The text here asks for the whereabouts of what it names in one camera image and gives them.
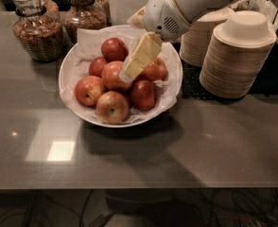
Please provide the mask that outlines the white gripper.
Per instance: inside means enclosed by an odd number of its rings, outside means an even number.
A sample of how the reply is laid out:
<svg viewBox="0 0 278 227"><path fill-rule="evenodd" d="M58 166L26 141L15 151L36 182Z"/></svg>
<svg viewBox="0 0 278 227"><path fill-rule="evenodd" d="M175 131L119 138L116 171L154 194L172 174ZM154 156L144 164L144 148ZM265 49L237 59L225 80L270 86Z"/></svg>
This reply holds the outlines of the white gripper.
<svg viewBox="0 0 278 227"><path fill-rule="evenodd" d="M123 62L119 78L126 83L134 81L159 55L163 41L177 40L191 26L176 0L148 0L144 7L132 14L127 24L152 32L142 35Z"/></svg>

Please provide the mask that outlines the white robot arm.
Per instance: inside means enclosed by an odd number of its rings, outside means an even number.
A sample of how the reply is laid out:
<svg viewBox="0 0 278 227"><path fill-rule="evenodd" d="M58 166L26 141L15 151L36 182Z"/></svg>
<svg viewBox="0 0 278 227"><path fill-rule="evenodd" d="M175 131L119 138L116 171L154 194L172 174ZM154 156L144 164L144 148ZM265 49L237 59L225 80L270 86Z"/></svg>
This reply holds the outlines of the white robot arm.
<svg viewBox="0 0 278 227"><path fill-rule="evenodd" d="M123 62L119 77L132 82L160 53L162 43L186 33L203 15L239 0L148 0L129 18L129 24L145 33L134 43ZM270 0L278 9L278 0Z"/></svg>

